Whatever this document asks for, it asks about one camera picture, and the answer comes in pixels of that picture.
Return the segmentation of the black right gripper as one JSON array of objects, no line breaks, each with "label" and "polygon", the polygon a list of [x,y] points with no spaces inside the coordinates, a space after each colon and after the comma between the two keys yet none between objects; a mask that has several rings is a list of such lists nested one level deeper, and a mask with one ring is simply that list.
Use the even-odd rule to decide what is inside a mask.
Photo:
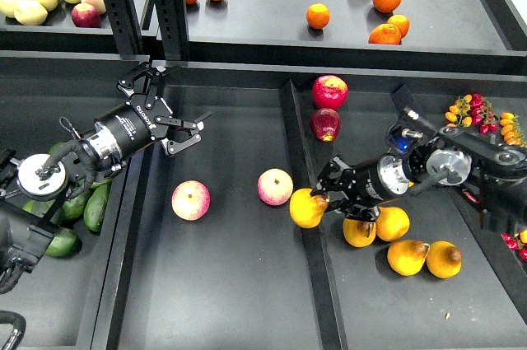
[{"label": "black right gripper", "polygon": [[380,215],[378,206],[407,191],[408,178],[401,159],[381,156],[352,166],[335,155],[318,174],[310,195],[342,192],[345,198],[330,202],[325,213],[335,211],[347,219],[376,222]]}]

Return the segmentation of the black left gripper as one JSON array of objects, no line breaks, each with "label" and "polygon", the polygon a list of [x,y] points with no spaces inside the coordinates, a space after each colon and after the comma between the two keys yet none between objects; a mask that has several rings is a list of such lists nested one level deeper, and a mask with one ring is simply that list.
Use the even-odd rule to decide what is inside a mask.
[{"label": "black left gripper", "polygon": [[173,156],[202,140],[200,132],[212,112],[192,121],[172,118],[173,111],[162,98],[166,78],[175,70],[142,62],[118,79],[117,89],[129,99],[95,119],[93,147],[100,157],[128,159],[153,142],[160,142],[164,153]]}]

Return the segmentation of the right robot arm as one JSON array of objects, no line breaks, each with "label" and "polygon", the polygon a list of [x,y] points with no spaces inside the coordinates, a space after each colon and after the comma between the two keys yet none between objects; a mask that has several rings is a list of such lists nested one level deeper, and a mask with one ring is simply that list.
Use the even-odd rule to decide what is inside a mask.
[{"label": "right robot arm", "polygon": [[526,228],[526,149],[426,119],[406,86],[391,94],[399,111],[386,141],[389,152],[350,166],[334,156],[319,173],[311,195],[343,193],[327,211],[375,222],[380,205],[435,187],[474,195],[482,228],[514,234]]}]

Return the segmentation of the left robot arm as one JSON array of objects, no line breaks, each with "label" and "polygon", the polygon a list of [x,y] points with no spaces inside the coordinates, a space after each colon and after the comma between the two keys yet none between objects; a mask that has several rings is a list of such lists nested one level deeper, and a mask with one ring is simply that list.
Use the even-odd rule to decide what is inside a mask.
[{"label": "left robot arm", "polygon": [[58,233],[54,214],[66,201],[115,177],[131,156],[154,142],[173,156],[200,141],[210,114],[177,118],[164,98],[165,78],[172,71],[149,62],[137,65],[117,82],[125,102],[96,118],[93,130],[79,133],[68,119],[60,119],[72,138],[51,154],[19,160],[13,150],[2,151],[2,293],[42,259]]}]

